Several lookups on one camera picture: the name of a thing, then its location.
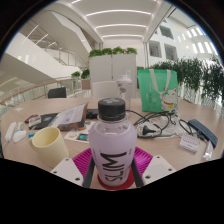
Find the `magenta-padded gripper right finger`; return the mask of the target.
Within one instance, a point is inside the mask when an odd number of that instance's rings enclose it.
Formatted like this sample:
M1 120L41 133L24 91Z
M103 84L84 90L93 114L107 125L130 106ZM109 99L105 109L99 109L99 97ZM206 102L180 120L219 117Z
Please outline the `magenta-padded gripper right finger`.
M175 169L161 155L152 156L136 148L132 172L137 187L143 187L175 172Z

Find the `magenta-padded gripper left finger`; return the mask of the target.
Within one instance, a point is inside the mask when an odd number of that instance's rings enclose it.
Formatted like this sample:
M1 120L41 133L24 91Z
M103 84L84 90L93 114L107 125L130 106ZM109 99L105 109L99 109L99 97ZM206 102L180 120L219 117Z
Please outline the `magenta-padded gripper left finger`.
M51 173L84 188L92 182L95 163L88 148L74 158L63 159Z

